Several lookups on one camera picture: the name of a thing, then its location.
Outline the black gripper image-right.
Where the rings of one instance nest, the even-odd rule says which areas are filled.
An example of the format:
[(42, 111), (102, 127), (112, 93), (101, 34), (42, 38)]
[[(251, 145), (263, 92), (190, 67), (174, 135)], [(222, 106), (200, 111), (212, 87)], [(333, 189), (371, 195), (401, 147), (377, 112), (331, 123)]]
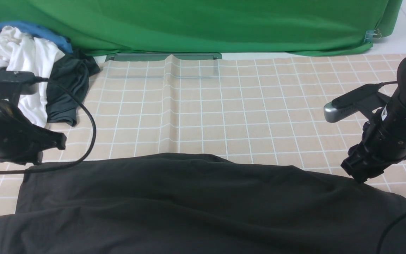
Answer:
[(361, 143), (347, 154), (340, 166), (357, 183), (365, 183), (406, 160), (406, 109), (379, 109), (369, 121)]

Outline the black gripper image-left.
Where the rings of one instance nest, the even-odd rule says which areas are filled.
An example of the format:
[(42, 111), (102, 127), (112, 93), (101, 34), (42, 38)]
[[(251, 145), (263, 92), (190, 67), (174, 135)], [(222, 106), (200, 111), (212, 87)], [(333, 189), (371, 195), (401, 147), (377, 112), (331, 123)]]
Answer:
[(8, 100), (0, 100), (0, 162), (40, 165), (43, 151), (66, 149), (67, 137), (32, 124)]

